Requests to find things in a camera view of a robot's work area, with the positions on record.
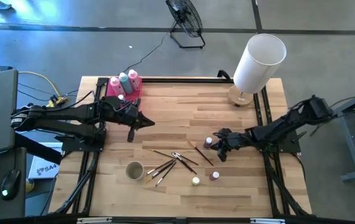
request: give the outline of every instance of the white lampshade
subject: white lampshade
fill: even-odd
[[[270,34],[253,36],[235,71],[235,86],[249,94],[261,91],[286,55],[285,44],[278,37]]]

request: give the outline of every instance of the concrete floor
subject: concrete floor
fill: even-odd
[[[91,27],[168,28],[172,17],[163,0],[10,1],[13,11],[0,14],[1,24],[45,24]],[[255,28],[250,0],[193,0],[205,28]],[[266,29],[355,30],[355,0],[258,0]],[[48,76],[63,92],[78,88],[82,75],[115,75],[137,62],[159,44],[159,32],[50,32],[0,30],[0,65],[10,65]],[[177,34],[185,43],[195,43]],[[233,74],[246,42],[253,34],[205,33],[203,50],[179,49],[166,38],[135,69],[141,75],[209,76],[219,69]],[[286,60],[275,73],[284,83],[289,105],[321,96],[329,104],[355,95],[355,35],[278,35],[287,46]],[[21,75],[21,83],[52,91],[39,77]],[[48,95],[19,87],[38,98]],[[18,96],[18,106],[29,102]],[[302,130],[311,132],[314,127]],[[52,135],[27,133],[37,141]],[[340,175],[354,164],[339,125],[323,126],[313,137],[301,138],[313,213],[320,217],[355,220],[355,181],[342,183]],[[41,189],[46,191],[49,183]],[[37,215],[47,194],[27,199],[27,215]]]

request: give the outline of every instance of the wooden tabletop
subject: wooden tabletop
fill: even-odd
[[[78,100],[95,90],[97,79],[82,77]],[[262,156],[253,147],[244,147],[229,152],[227,161],[221,162],[216,151],[203,148],[206,137],[217,141],[211,133],[221,128],[243,132],[245,128],[257,126],[253,103],[244,108],[230,105],[227,99],[230,86],[209,83],[144,83],[141,110],[156,124],[136,131],[134,141],[128,143],[127,126],[107,123],[108,136],[99,158],[90,215],[271,217]],[[272,117],[277,119],[287,110],[281,79],[271,78],[267,92]],[[91,102],[92,96],[82,103]],[[214,167],[187,140],[194,142]],[[166,154],[179,152],[199,163],[198,166],[189,163],[198,175],[177,163],[158,187],[155,184],[162,175],[150,182],[148,177],[140,182],[129,180],[125,175],[125,167],[129,162],[139,161],[148,171],[170,159],[146,149],[156,149]],[[82,152],[73,152],[62,161],[49,211],[59,208],[75,188],[81,157]],[[281,154],[280,159],[285,185],[303,209],[311,212],[300,164],[290,154]],[[220,173],[218,180],[209,179],[213,171]],[[194,187],[191,180],[195,176],[200,178],[200,185]],[[85,192],[86,189],[82,194],[81,205]],[[282,211],[278,190],[276,194]]]

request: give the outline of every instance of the fan stand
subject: fan stand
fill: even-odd
[[[183,49],[195,49],[195,48],[199,48],[199,49],[202,49],[206,43],[205,41],[203,40],[203,37],[201,34],[198,34],[200,37],[201,37],[201,40],[203,42],[203,45],[202,46],[182,46],[177,40],[176,38],[172,35],[172,32],[176,29],[176,26],[177,26],[177,23],[175,23],[175,25],[173,26],[172,30],[170,31],[170,38],[172,38],[172,40],[174,40],[176,42],[176,44],[180,47],[180,48],[183,48]]]

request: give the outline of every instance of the white lamp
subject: white lamp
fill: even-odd
[[[287,55],[285,44],[276,36],[257,34],[247,43],[234,74],[228,100],[246,106],[261,91]]]

